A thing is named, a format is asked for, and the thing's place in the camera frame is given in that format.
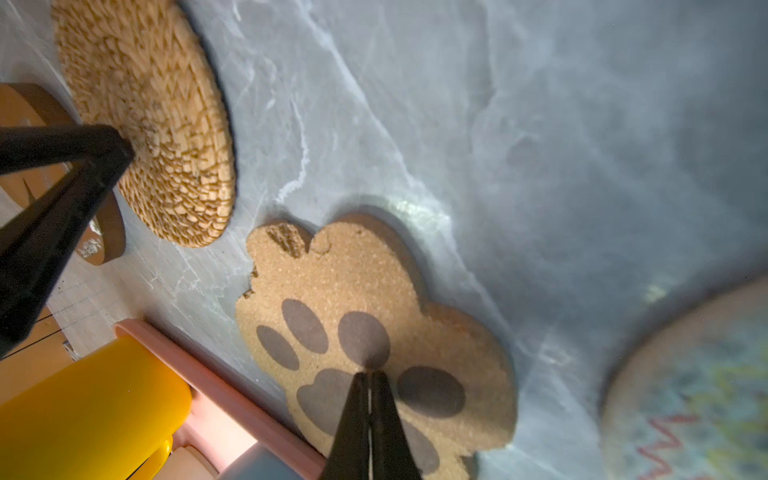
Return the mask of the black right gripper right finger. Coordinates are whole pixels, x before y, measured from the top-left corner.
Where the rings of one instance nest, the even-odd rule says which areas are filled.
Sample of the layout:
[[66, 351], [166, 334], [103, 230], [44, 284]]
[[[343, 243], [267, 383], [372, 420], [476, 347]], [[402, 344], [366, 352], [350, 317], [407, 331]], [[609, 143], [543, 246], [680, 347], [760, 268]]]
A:
[[420, 480], [386, 374], [373, 372], [370, 388], [372, 478]]

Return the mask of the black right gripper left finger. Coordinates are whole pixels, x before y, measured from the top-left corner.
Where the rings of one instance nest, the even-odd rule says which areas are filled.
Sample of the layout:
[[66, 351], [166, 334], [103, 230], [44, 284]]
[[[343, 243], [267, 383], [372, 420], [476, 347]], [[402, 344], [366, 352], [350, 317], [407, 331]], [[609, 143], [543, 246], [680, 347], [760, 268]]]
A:
[[369, 375], [354, 375], [337, 432], [320, 479], [369, 478]]

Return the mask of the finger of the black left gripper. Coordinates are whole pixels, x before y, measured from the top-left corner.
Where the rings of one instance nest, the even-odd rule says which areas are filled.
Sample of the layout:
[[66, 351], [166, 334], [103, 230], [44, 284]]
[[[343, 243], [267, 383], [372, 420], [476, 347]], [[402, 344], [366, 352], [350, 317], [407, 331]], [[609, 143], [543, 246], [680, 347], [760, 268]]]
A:
[[134, 159], [108, 125], [5, 127], [1, 172], [72, 169], [1, 229], [1, 352], [31, 332], [90, 220]]

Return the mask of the glossy round wooden coaster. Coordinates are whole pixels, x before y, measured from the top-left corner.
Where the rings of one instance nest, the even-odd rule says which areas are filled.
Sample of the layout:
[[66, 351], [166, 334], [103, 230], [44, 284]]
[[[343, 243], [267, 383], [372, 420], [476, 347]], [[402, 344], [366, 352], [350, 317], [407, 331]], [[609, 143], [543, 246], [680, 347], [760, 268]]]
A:
[[[1, 85], [3, 127], [73, 125], [65, 108], [43, 87], [31, 83]], [[71, 169], [69, 162], [24, 170], [1, 177], [1, 188], [19, 206], [26, 208], [61, 180]], [[126, 235], [116, 196], [107, 195], [90, 220], [75, 252], [92, 265], [103, 265], [122, 256]]]

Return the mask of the cork paw print coaster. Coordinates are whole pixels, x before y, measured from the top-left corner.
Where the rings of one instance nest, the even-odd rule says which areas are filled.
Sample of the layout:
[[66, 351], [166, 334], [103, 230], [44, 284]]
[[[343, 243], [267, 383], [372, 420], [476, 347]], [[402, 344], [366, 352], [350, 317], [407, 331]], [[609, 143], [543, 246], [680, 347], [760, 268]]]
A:
[[286, 220], [254, 229], [235, 317], [259, 367], [283, 389], [304, 438], [328, 455], [350, 383], [384, 372], [426, 479], [472, 479], [476, 455], [513, 438], [517, 389], [497, 338], [432, 300], [401, 237], [349, 214], [316, 233]]

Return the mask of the woven rattan round coaster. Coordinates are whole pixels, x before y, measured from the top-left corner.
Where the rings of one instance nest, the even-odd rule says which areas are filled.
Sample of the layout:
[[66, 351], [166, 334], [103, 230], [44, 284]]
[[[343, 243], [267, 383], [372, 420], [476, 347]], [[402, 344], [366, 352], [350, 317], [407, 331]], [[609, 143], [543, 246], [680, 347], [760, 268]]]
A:
[[205, 247], [235, 202], [235, 157], [213, 69], [175, 1], [54, 1], [62, 75], [85, 124], [110, 125], [135, 158], [119, 181], [159, 238]]

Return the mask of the multicolour woven round coaster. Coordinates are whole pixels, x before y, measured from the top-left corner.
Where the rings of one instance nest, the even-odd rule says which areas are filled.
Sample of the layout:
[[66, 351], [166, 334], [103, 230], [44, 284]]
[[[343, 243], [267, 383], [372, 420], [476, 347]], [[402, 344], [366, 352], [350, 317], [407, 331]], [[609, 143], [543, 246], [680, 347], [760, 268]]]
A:
[[644, 341], [611, 379], [600, 434], [609, 479], [766, 478], [766, 278]]

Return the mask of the light blue mug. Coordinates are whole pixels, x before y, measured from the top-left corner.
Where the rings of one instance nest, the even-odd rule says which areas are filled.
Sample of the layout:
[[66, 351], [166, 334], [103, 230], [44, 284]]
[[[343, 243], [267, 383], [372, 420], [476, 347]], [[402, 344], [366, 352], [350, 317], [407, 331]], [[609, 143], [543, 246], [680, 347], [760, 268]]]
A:
[[217, 480], [302, 480], [292, 468], [261, 444], [254, 444], [226, 467]]

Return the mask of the pink rectangular tray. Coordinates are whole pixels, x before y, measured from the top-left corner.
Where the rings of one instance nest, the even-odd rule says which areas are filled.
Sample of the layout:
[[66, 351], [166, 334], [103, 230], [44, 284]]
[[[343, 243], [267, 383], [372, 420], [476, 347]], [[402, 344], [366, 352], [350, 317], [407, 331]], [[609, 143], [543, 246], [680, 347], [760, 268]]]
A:
[[126, 319], [114, 330], [142, 344], [189, 385], [192, 406], [177, 439], [196, 448], [215, 469], [226, 469], [256, 446], [303, 479], [320, 476], [325, 464], [320, 453], [150, 324]]

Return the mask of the yellow mug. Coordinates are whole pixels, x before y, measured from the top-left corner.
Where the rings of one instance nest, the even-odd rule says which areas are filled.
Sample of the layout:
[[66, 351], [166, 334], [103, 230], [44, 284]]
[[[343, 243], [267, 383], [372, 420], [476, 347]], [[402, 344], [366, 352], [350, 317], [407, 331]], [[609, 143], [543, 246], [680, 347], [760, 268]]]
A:
[[1, 406], [4, 479], [152, 479], [189, 416], [189, 385], [122, 336]]

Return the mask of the purple handled white mug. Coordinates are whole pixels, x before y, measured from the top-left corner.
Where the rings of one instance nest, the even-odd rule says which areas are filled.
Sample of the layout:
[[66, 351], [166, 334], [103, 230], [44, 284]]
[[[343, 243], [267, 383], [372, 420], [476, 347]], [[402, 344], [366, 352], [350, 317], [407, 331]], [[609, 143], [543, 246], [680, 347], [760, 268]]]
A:
[[216, 468], [194, 447], [184, 446], [174, 450], [154, 480], [214, 480]]

